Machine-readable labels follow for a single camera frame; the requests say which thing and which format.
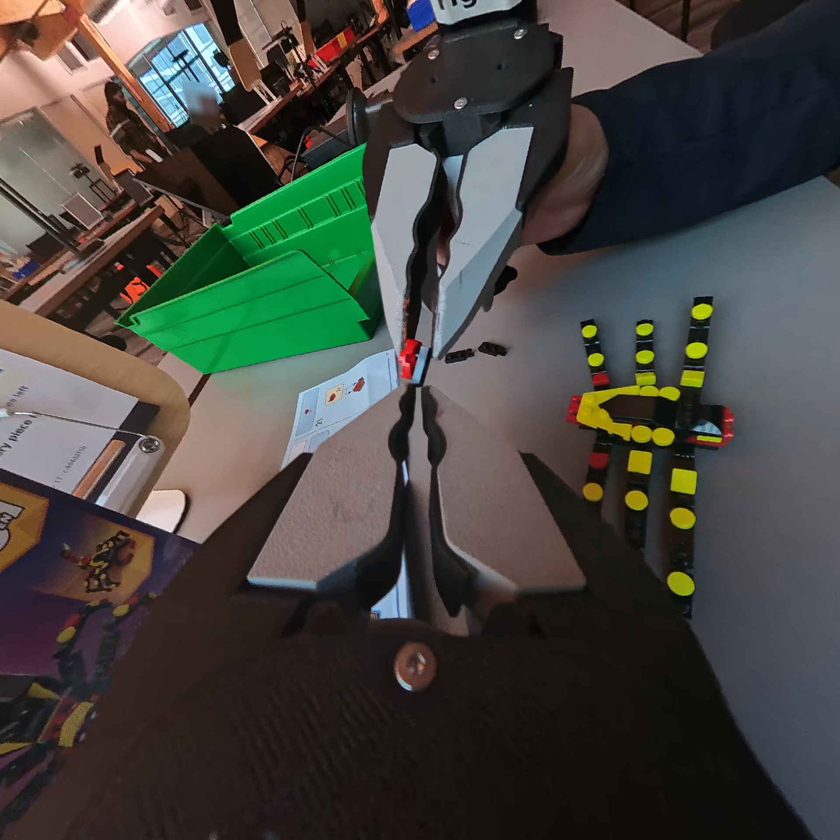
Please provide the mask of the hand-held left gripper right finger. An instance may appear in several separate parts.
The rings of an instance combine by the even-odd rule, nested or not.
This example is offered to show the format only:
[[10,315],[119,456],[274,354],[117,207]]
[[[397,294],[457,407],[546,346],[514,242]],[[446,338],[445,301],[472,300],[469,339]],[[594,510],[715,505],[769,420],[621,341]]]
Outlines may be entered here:
[[432,386],[422,390],[437,593],[452,617],[581,592],[585,575],[520,453]]

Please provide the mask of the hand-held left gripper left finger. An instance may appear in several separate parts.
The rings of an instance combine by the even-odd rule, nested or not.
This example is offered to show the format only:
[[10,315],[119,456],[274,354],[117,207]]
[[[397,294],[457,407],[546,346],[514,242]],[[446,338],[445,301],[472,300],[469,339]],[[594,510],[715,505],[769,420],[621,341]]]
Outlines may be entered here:
[[250,585],[366,612],[388,595],[403,565],[416,398],[396,389],[304,459]]

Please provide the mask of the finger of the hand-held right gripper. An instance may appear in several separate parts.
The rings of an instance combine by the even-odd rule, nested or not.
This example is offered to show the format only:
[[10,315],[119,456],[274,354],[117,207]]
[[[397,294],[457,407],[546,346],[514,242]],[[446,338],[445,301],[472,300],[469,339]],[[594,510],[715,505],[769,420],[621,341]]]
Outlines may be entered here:
[[420,145],[390,150],[371,223],[381,301],[394,349],[416,337],[422,292],[434,268],[442,176]]
[[532,127],[499,129],[467,153],[444,160],[455,228],[437,285],[433,356],[445,356],[478,310],[488,311],[517,246],[517,208]]

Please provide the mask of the small red lego piece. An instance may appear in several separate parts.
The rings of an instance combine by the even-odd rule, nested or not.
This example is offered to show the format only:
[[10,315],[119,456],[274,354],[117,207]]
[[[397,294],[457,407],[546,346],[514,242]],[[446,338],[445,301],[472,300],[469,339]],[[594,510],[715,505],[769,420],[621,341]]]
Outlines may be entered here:
[[396,369],[402,382],[420,385],[424,381],[430,349],[421,341],[407,339],[397,355]]

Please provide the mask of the person's right forearm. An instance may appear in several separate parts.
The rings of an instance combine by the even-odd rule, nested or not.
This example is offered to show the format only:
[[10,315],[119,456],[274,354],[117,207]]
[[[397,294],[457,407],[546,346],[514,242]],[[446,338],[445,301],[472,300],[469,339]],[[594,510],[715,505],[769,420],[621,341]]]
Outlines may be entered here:
[[575,98],[598,118],[601,187],[550,255],[674,233],[838,167],[838,60],[711,57],[646,71]]

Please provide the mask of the lego instruction booklet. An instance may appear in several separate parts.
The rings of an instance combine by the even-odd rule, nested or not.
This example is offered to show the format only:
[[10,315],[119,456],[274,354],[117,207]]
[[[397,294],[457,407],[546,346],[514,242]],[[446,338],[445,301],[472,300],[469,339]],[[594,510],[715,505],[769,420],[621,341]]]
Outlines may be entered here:
[[392,418],[400,382],[396,353],[385,350],[298,396],[282,466],[300,460],[305,470],[252,583],[314,591],[383,543],[407,473],[375,421]]

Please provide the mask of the black yellow lego spider model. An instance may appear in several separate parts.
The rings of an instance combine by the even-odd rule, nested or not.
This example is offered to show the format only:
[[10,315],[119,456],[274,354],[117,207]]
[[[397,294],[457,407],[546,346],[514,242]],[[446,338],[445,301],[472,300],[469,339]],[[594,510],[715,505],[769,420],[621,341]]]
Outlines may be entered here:
[[601,509],[616,450],[626,450],[623,538],[639,552],[647,543],[655,454],[668,455],[665,586],[678,613],[688,621],[693,617],[696,592],[697,450],[719,450],[733,439],[732,411],[724,405],[705,404],[701,398],[714,310],[713,297],[696,297],[692,302],[677,385],[658,382],[653,320],[636,323],[634,380],[626,386],[611,381],[597,323],[582,321],[591,390],[570,399],[565,418],[595,434],[582,487],[583,498],[595,511]]

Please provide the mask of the lego set box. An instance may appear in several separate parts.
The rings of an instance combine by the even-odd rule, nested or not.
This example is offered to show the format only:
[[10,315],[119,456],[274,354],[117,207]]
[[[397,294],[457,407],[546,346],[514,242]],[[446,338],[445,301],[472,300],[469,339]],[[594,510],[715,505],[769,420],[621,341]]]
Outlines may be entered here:
[[1,831],[57,776],[198,544],[2,470]]

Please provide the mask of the person's right hand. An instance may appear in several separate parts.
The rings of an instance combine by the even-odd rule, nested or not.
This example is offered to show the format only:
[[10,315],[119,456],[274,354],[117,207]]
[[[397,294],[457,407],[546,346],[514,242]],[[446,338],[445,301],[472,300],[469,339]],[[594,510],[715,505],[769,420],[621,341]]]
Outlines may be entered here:
[[572,104],[566,154],[557,173],[528,205],[520,246],[541,245],[572,233],[592,209],[606,172],[609,148],[593,111]]

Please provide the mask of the white stand base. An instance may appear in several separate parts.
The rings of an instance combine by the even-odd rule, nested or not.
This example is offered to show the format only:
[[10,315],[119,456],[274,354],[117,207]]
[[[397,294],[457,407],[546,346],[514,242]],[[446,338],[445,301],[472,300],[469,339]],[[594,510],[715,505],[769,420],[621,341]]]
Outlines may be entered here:
[[136,519],[156,529],[177,533],[189,508],[182,490],[153,490],[136,514]]

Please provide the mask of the green plastic bin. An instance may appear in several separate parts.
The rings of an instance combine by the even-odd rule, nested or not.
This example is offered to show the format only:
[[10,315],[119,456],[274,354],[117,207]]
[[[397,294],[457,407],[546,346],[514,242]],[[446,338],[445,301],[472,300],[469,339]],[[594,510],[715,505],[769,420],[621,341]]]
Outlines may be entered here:
[[210,227],[116,321],[203,374],[360,343],[382,317],[364,146]]

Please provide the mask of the metal board clip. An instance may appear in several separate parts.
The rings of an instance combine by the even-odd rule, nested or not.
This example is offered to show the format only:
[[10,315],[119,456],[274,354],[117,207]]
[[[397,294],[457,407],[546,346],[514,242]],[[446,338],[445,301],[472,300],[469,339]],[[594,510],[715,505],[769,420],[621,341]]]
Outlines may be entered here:
[[159,437],[117,433],[71,495],[100,508],[128,513],[164,454],[165,445]]

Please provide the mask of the wooden display board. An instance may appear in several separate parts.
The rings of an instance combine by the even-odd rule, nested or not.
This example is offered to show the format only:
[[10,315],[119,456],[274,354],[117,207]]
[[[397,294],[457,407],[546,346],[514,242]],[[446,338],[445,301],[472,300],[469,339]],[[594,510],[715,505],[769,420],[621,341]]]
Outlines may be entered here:
[[132,504],[121,509],[135,518],[189,427],[191,407],[180,385],[148,362],[5,301],[1,303],[1,347],[159,407],[150,433],[161,440],[163,455],[139,486]]

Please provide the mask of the printed instruction sheet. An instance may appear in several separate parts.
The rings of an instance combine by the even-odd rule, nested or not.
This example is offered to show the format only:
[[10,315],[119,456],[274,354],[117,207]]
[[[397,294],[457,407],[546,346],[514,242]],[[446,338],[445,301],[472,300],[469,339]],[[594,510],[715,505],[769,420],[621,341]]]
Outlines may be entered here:
[[1,350],[1,468],[85,498],[130,453],[159,407]]

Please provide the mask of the long wooden workbench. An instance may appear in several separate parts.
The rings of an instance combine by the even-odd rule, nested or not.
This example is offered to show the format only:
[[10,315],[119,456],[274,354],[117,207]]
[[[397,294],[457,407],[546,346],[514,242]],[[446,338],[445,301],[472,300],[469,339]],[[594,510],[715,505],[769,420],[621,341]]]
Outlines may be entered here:
[[155,222],[163,218],[164,209],[153,205],[120,231],[102,240],[99,247],[89,250],[76,260],[70,269],[59,271],[48,279],[29,297],[18,303],[18,308],[41,317],[53,314],[100,273],[116,263],[127,265],[121,257],[145,233],[151,231]]

